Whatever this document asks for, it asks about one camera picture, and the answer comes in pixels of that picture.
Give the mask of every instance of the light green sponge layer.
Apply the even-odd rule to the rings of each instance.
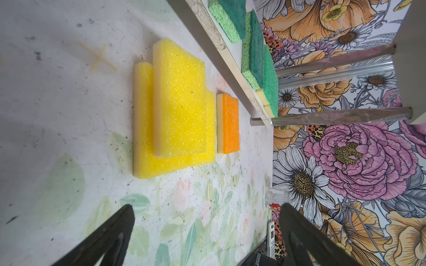
[[[209,0],[209,10],[232,43],[245,39],[244,0],[243,2],[241,0]]]
[[[265,65],[263,71],[263,93],[268,100],[271,110],[275,116],[278,116],[278,77],[269,48],[264,45]]]
[[[253,89],[263,87],[263,35],[254,10],[245,17],[246,36],[242,42],[241,72]]]

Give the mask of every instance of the floral wallpaper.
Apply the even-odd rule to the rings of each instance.
[[[255,1],[277,69],[390,43],[409,3]],[[393,72],[279,92],[280,115],[399,106]],[[273,150],[277,258],[289,202],[361,265],[426,265],[426,124],[279,126]]]

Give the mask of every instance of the metal rod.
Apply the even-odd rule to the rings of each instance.
[[[411,107],[368,108],[322,111],[309,114],[288,114],[272,118],[274,126],[283,125],[341,125],[410,119]],[[250,120],[252,126],[263,126],[259,118]]]
[[[392,60],[383,60],[360,66],[352,66],[344,69],[321,72],[315,75],[281,79],[279,80],[278,89],[284,90],[305,86],[314,86],[319,83],[335,82],[337,80],[348,80],[357,77],[377,75],[393,70],[394,64]]]
[[[396,51],[395,43],[380,45],[377,47],[354,51],[338,56],[327,57],[314,62],[304,63],[297,66],[290,66],[284,69],[276,70],[278,77],[293,76],[299,73],[311,72],[319,69],[327,69],[330,67],[338,67],[347,64],[353,64],[368,59],[382,57],[389,54],[394,54]]]

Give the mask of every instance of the table surface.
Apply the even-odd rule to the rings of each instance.
[[[155,42],[202,59],[207,88],[235,96],[165,0],[2,1],[0,22],[0,265],[49,265],[126,203],[125,265],[236,265],[266,235],[273,132],[241,104],[240,152],[132,176],[132,68]],[[104,50],[93,71],[83,46]]]

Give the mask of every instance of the white daisy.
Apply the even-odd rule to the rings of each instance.
[[[273,161],[274,189],[290,192],[290,204],[299,210],[303,206],[303,216],[317,226],[322,226],[322,215],[318,203],[329,209],[335,209],[334,203],[320,188],[328,185],[330,178],[322,174],[322,167],[317,166],[315,157],[309,161],[298,148],[288,147],[279,150],[277,160]]]
[[[300,96],[295,89],[284,89],[278,91],[278,105],[282,108],[293,107],[299,100]]]
[[[395,73],[393,72],[368,77],[360,77],[358,80],[361,82],[362,86],[367,86],[368,90],[387,90],[398,87],[397,79],[395,77]]]
[[[357,47],[359,43],[365,41],[368,36],[370,36],[373,31],[372,25],[360,24],[355,28],[352,28],[345,35],[340,36],[335,41],[333,41],[333,46],[335,49],[348,50],[350,48]]]

